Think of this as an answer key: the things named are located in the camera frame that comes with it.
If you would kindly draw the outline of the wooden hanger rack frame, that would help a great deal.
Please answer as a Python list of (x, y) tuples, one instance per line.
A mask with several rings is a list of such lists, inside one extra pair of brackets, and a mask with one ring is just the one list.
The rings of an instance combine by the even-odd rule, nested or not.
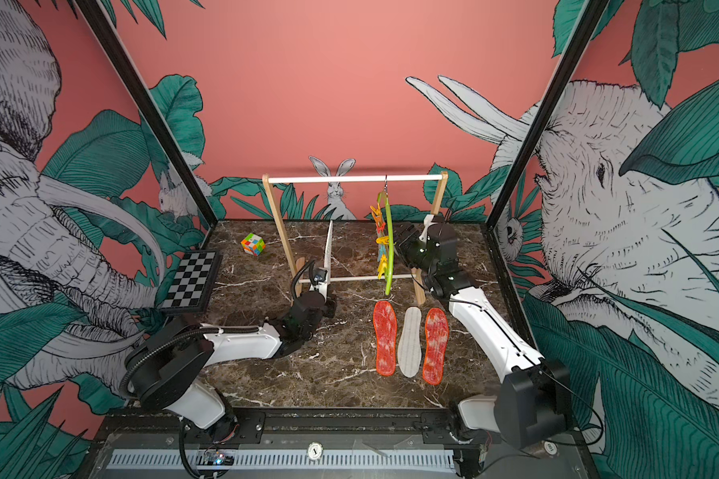
[[(271, 177), (266, 174), (262, 177), (262, 186), (264, 188), (266, 198), (269, 206), (272, 210), (272, 216), (277, 227), (280, 241), (283, 246), (286, 259), (292, 274), (292, 280), (294, 286), (292, 287), (292, 294), (298, 295), (302, 290), (302, 285), (311, 287), (310, 279), (307, 277), (303, 279), (299, 276), (299, 271), (307, 266), (305, 261), (297, 261), (295, 254), (293, 253), (289, 234), (286, 229), (286, 222), (282, 214), (281, 208), (275, 201), (274, 187), (275, 185), (299, 185), (299, 184), (317, 184), (317, 183), (362, 183), (362, 184), (374, 184), (381, 183), (383, 186), (385, 183), (411, 183), (411, 182), (434, 182), (435, 183), (435, 196), (433, 197), (433, 203), (431, 204), (431, 211), (428, 214), (437, 215), (441, 211), (443, 205), (443, 198), (445, 197), (445, 190), (447, 189), (447, 182), (449, 181), (449, 173), (443, 172), (439, 174), (427, 174), (427, 175), (391, 175), (391, 176), (355, 176), (355, 177)], [(379, 247), (371, 245), (371, 233), (375, 231), (375, 225), (371, 223), (357, 223), (354, 221), (328, 221), (328, 229), (330, 221), (334, 222), (333, 232), (333, 247), (332, 247), (332, 264), (334, 259), (334, 249), (337, 247), (339, 251), (346, 253), (347, 251), (359, 251), (365, 255), (365, 260), (370, 261), (372, 257), (369, 255), (372, 251), (375, 251)], [(395, 244), (395, 227), (393, 226), (393, 243)], [(393, 282), (396, 279), (411, 279), (413, 281), (413, 299), (415, 304), (419, 307), (425, 303), (425, 295), (427, 291), (423, 286), (423, 271), (421, 269), (412, 269), (408, 267), (402, 273), (395, 272), (395, 265), (401, 263), (401, 258), (395, 253), (395, 260), (393, 261)], [(377, 279), (377, 273), (370, 273), (369, 271), (365, 275), (353, 275), (346, 263), (340, 263), (339, 268), (341, 271), (345, 271), (347, 274), (344, 277), (340, 275), (334, 275), (332, 273), (331, 265), (331, 285), (337, 285), (338, 283), (358, 283), (359, 281), (380, 281), (383, 284), (383, 291), (385, 291), (385, 281)]]

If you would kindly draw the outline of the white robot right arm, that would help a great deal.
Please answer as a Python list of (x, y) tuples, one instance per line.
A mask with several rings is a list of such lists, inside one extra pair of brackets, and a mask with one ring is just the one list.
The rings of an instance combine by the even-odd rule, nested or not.
[(573, 427), (569, 369), (547, 359), (501, 317), (485, 292), (459, 264), (459, 237), (441, 215), (423, 227), (404, 222), (395, 233), (395, 253), (423, 274), (423, 288), (471, 334), (501, 381), (499, 393), (475, 395), (457, 405), (465, 430), (499, 434), (525, 448)]

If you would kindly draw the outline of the green clip hanger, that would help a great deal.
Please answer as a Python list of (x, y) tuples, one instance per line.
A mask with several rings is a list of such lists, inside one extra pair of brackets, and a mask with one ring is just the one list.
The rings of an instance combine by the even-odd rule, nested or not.
[(379, 247), (377, 254), (377, 279), (385, 281), (385, 295), (391, 293), (393, 285), (393, 261), (395, 260), (395, 244), (393, 243), (393, 218), (391, 203), (387, 194), (387, 183), (377, 195), (377, 203), (371, 206), (371, 218), (375, 223), (375, 242)]

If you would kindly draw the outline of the white smooth insole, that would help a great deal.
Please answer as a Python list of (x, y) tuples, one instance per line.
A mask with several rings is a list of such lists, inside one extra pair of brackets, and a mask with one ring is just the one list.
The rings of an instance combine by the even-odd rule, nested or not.
[(332, 264), (332, 256), (333, 256), (332, 255), (333, 232), (334, 232), (334, 222), (330, 221), (327, 239), (326, 239), (325, 255), (324, 255), (324, 270), (326, 272), (325, 282), (324, 282), (325, 293), (328, 291), (328, 287), (330, 286), (330, 283), (331, 283), (331, 264)]

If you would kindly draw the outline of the grey textured insole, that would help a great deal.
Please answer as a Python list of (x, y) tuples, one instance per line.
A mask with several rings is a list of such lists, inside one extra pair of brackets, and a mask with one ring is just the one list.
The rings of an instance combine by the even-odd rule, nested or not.
[(421, 309), (409, 307), (403, 318), (403, 330), (397, 344), (397, 365), (401, 374), (412, 378), (421, 368)]

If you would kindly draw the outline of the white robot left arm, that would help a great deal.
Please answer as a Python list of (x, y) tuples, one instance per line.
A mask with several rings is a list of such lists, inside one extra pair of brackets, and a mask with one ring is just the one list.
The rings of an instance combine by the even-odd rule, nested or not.
[(238, 434), (239, 420), (223, 393), (201, 383), (201, 372), (219, 363), (288, 356), (312, 339), (336, 308), (330, 295), (306, 291), (281, 317), (261, 325), (175, 319), (127, 356), (119, 392), (146, 410), (168, 410), (188, 420), (215, 443), (225, 442)]

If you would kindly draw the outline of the red orange-edged insole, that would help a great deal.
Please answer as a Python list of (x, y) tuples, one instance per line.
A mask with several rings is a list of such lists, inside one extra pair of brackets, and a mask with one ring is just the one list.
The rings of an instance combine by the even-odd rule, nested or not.
[(449, 342), (449, 321), (442, 309), (430, 309), (425, 318), (425, 359), (421, 377), (439, 385), (445, 372), (445, 353)]
[(373, 328), (377, 341), (375, 370), (379, 375), (388, 377), (395, 373), (397, 354), (397, 316), (388, 301), (378, 301), (373, 308)]

